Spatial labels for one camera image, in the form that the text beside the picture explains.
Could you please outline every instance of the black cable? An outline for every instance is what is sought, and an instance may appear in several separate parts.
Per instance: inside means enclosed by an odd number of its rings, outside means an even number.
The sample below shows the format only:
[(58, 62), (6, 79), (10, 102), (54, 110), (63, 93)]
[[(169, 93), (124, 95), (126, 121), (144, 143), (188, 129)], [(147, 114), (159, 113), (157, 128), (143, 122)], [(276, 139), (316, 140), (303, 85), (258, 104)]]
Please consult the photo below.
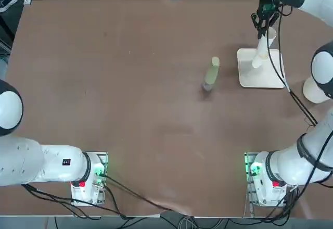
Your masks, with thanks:
[(67, 200), (67, 201), (70, 201), (70, 202), (80, 202), (80, 203), (84, 203), (84, 204), (87, 204), (87, 205), (90, 205), (90, 206), (93, 206), (93, 207), (96, 207), (96, 208), (99, 208), (99, 209), (103, 209), (103, 210), (106, 210), (106, 211), (110, 211), (110, 212), (114, 212), (116, 214), (118, 214), (117, 211), (114, 211), (112, 209), (109, 209), (109, 208), (106, 208), (106, 207), (101, 207), (99, 205), (95, 205), (95, 204), (92, 204), (92, 203), (89, 203), (89, 202), (86, 202), (84, 200), (79, 200), (79, 199), (73, 199), (73, 198), (64, 198), (64, 197), (59, 197), (59, 196), (56, 196), (56, 195), (53, 195), (53, 194), (49, 194), (49, 193), (46, 193), (46, 192), (42, 192), (42, 191), (39, 191), (37, 188), (31, 186), (31, 185), (26, 185), (26, 186), (29, 186), (31, 188), (31, 191), (35, 192), (35, 193), (38, 193), (38, 194), (42, 194), (42, 195), (45, 195), (45, 196), (48, 196), (50, 198), (55, 198), (55, 199), (60, 199), (60, 200)]
[(197, 227), (198, 229), (213, 229), (213, 228), (215, 228), (218, 224), (220, 224), (220, 223), (222, 223), (222, 222), (223, 222), (223, 220), (219, 219), (219, 220), (218, 220), (213, 226), (207, 228), (207, 227), (201, 227), (201, 226), (199, 226), (198, 223), (197, 223), (197, 222), (195, 221), (195, 219), (193, 218), (193, 223), (194, 223), (194, 225), (196, 225), (196, 227)]
[(143, 197), (142, 195), (140, 195), (140, 194), (138, 194), (138, 193), (136, 193), (136, 192), (130, 190), (128, 187), (124, 186), (123, 184), (121, 184), (120, 182), (118, 182), (118, 181), (116, 181), (115, 179), (111, 178), (110, 176), (107, 176), (106, 174), (102, 174), (102, 173), (101, 173), (99, 176), (101, 176), (101, 177), (106, 177), (107, 179), (109, 179), (109, 180), (115, 182), (116, 184), (118, 184), (119, 186), (121, 186), (122, 188), (124, 188), (126, 191), (128, 191), (128, 192), (129, 192), (130, 194), (132, 194), (133, 196), (135, 196), (135, 197), (137, 197), (137, 198), (139, 198), (139, 199), (142, 199), (142, 200), (144, 200), (145, 202), (148, 202), (149, 204), (151, 204), (151, 205), (153, 205), (153, 206), (155, 206), (155, 207), (157, 207), (157, 208), (163, 209), (163, 210), (165, 210), (165, 211), (172, 211), (171, 209), (169, 209), (169, 208), (167, 208), (167, 207), (164, 207), (164, 206), (158, 205), (158, 204), (156, 204), (156, 203), (150, 201), (149, 199), (146, 199), (146, 198)]
[[(273, 63), (273, 59), (272, 59), (272, 55), (270, 52), (270, 46), (269, 46), (269, 37), (268, 37), (268, 33), (269, 33), (269, 28), (270, 26), (267, 25), (267, 29), (266, 29), (266, 38), (267, 38), (267, 50), (268, 50), (268, 56), (270, 58), (272, 67), (276, 73), (276, 75), (278, 76), (278, 78), (281, 80), (281, 82), (284, 84), (285, 87), (287, 87), (286, 82), (281, 78), (280, 74), (277, 72), (276, 67)], [(281, 55), (281, 41), (279, 42), (279, 53)], [(306, 108), (306, 106), (303, 104), (303, 102), (298, 98), (298, 96), (291, 90), (289, 89), (289, 94), (291, 95), (291, 97), (293, 98), (293, 100), (296, 102), (296, 104), (298, 105), (298, 107), (301, 109), (301, 111), (304, 113), (304, 115), (309, 119), (309, 121), (316, 126), (318, 124), (317, 120), (314, 118), (314, 116), (311, 114), (311, 112)]]
[(118, 228), (118, 229), (124, 229), (124, 228), (128, 228), (128, 227), (130, 227), (130, 226), (132, 226), (132, 225), (135, 225), (135, 224), (139, 223), (140, 221), (142, 221), (142, 220), (146, 220), (146, 219), (147, 219), (147, 217), (145, 217), (145, 218), (142, 218), (142, 219), (139, 219), (139, 220), (137, 220), (137, 221), (133, 222), (133, 223), (132, 223), (132, 224), (130, 224), (130, 225), (121, 226), (121, 227), (120, 227), (120, 228)]
[(311, 122), (312, 126), (316, 126), (318, 124), (317, 120), (314, 118), (311, 112), (306, 108), (306, 106), (303, 104), (300, 98), (298, 98), (298, 96), (292, 90), (290, 90), (289, 94), (294, 99), (299, 108), (302, 110), (306, 118), (308, 118), (308, 120)]
[(228, 223), (229, 223), (229, 220), (230, 219), (227, 219), (227, 222), (225, 223), (225, 225), (224, 225), (224, 229), (226, 229), (227, 228), (227, 226), (228, 226)]
[(262, 221), (259, 221), (259, 222), (254, 222), (254, 223), (250, 223), (250, 224), (241, 224), (241, 223), (233, 221), (232, 219), (229, 219), (229, 221), (233, 222), (236, 225), (257, 225), (257, 224), (261, 224), (262, 223)]
[(129, 223), (130, 220), (125, 221), (120, 227), (117, 227), (116, 229), (121, 229), (124, 226), (126, 226), (127, 223)]
[(282, 14), (280, 15), (280, 18), (279, 18), (279, 26), (278, 26), (278, 31), (277, 31), (277, 33), (278, 33), (278, 46), (279, 46), (279, 62), (280, 62), (280, 72), (281, 72), (281, 76), (284, 78), (285, 77), (285, 75), (284, 75), (284, 73), (283, 73), (283, 68), (282, 68), (282, 58), (281, 58), (281, 51), (280, 51), (280, 49), (281, 49), (281, 22), (282, 22)]
[(56, 225), (56, 229), (59, 229), (56, 217), (54, 217), (54, 224)]
[(290, 12), (288, 14), (283, 13), (283, 7), (284, 7), (284, 4), (281, 5), (281, 10), (277, 9), (277, 12), (279, 12), (284, 17), (289, 17), (292, 14), (293, 7), (290, 6)]
[(319, 184), (319, 185), (321, 185), (321, 186), (325, 186), (325, 187), (327, 187), (327, 188), (333, 188), (333, 186), (328, 186), (328, 185), (325, 185), (325, 184), (323, 184), (323, 183), (317, 183), (317, 184)]
[(287, 219), (285, 222), (283, 222), (282, 224), (275, 224), (274, 222), (272, 222), (273, 225), (276, 225), (276, 226), (284, 226), (285, 224), (287, 224), (287, 222), (289, 221), (289, 218), (290, 218), (290, 212), (288, 213), (287, 215)]
[[(81, 208), (75, 206), (75, 205), (72, 205), (71, 203), (68, 203), (68, 202), (64, 202), (64, 201), (59, 201), (53, 197), (51, 197), (51, 199), (48, 199), (48, 198), (44, 198), (44, 197), (41, 197), (35, 193), (33, 193), (33, 191), (31, 191), (28, 187), (28, 185), (22, 185), (32, 196), (38, 198), (38, 199), (42, 199), (42, 200), (47, 200), (47, 201), (50, 201), (50, 202), (55, 202), (55, 203), (58, 203), (60, 205), (62, 205), (63, 207), (65, 207), (67, 210), (69, 210), (70, 212), (72, 212), (76, 217), (80, 218), (80, 219), (90, 219), (90, 220), (100, 220), (100, 218), (91, 218), (89, 215), (87, 215)], [(76, 209), (78, 209), (83, 215), (83, 216), (80, 216), (78, 215), (76, 212), (74, 212), (72, 209), (70, 209), (69, 207), (65, 206), (68, 205), (68, 206), (71, 206), (71, 207), (74, 207)]]
[(174, 224), (172, 224), (169, 220), (167, 220), (166, 218), (160, 216), (161, 219), (165, 220), (166, 222), (168, 222), (170, 225), (172, 225), (174, 228), (178, 229), (177, 226), (175, 226)]
[(117, 213), (119, 214), (119, 216), (120, 216), (123, 220), (128, 220), (128, 217), (119, 211), (119, 208), (118, 208), (118, 206), (117, 206), (117, 202), (116, 202), (116, 198), (114, 197), (113, 192), (111, 191), (111, 189), (110, 189), (109, 187), (107, 187), (106, 185), (104, 186), (104, 188), (105, 188), (105, 190), (111, 195), (111, 198), (112, 198), (112, 202), (113, 202), (114, 208), (116, 209), (116, 211), (117, 211)]

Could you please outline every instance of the white tube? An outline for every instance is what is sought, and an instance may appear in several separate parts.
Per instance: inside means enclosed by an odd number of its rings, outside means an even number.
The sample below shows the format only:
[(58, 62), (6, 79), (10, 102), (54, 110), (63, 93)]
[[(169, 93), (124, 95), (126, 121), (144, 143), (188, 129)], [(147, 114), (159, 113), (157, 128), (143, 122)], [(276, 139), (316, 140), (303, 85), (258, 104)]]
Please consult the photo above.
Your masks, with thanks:
[[(269, 47), (271, 46), (275, 38), (276, 38), (276, 31), (272, 27), (270, 27), (268, 30)], [(252, 66), (256, 69), (262, 65), (264, 60), (267, 59), (268, 59), (267, 37), (262, 36), (261, 39), (259, 40), (257, 53), (252, 61)]]
[(329, 100), (330, 98), (327, 97), (322, 91), (316, 82), (313, 80), (313, 77), (309, 77), (303, 85), (303, 95), (306, 99), (311, 101), (312, 103), (318, 104), (322, 103), (326, 100)]

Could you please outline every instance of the white stand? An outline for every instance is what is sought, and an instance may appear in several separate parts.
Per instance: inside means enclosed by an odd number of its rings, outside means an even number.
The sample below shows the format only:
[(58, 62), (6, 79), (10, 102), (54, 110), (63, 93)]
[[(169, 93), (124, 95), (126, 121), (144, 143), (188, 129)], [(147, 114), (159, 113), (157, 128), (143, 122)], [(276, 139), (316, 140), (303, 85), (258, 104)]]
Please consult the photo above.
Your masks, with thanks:
[[(277, 72), (280, 73), (279, 50), (270, 49), (272, 60)], [(257, 54), (255, 48), (241, 48), (237, 52), (239, 83), (243, 87), (284, 88), (284, 84), (276, 75), (270, 59), (262, 61), (258, 68), (252, 66)]]
[(323, 103), (326, 100), (329, 100), (330, 98), (327, 97), (316, 84), (313, 77), (309, 77), (303, 85), (303, 95), (311, 101), (312, 103), (318, 104)]
[[(268, 48), (276, 37), (276, 31), (270, 27), (267, 36), (262, 36), (257, 49), (241, 48), (237, 52), (239, 82), (243, 87), (284, 88), (277, 76), (268, 55)], [(273, 64), (280, 74), (280, 52), (270, 49)]]

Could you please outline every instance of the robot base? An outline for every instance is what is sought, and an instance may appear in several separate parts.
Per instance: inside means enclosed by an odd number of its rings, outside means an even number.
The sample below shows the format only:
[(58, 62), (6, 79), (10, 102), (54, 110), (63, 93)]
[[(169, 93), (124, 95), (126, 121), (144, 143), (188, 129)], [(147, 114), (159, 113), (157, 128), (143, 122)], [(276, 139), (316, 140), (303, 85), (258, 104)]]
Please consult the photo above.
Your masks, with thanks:
[[(86, 182), (80, 183), (79, 187), (71, 184), (72, 198), (92, 203), (94, 205), (104, 205), (106, 179), (97, 174), (107, 172), (108, 153), (107, 152), (87, 152), (91, 160), (91, 171)], [(90, 206), (81, 202), (73, 202), (75, 206)]]
[[(265, 164), (267, 155), (268, 152), (260, 152), (257, 154), (250, 171), (259, 206), (275, 207), (286, 195), (287, 185), (275, 186), (270, 180)], [(281, 202), (279, 206), (283, 207), (284, 202)]]
[[(240, 48), (237, 52), (239, 83), (243, 87), (284, 88), (276, 75), (270, 60), (263, 60), (258, 68), (252, 66), (257, 49)], [(271, 49), (271, 56), (277, 72), (280, 72), (279, 50)]]

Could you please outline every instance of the green led light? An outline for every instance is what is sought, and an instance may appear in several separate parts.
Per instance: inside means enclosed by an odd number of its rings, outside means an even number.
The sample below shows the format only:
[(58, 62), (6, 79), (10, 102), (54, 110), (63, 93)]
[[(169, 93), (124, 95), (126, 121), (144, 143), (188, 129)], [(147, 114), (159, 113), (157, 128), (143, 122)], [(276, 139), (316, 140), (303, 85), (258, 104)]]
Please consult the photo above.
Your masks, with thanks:
[(104, 172), (104, 170), (103, 170), (103, 168), (96, 167), (94, 172), (96, 175), (100, 175), (101, 173)]

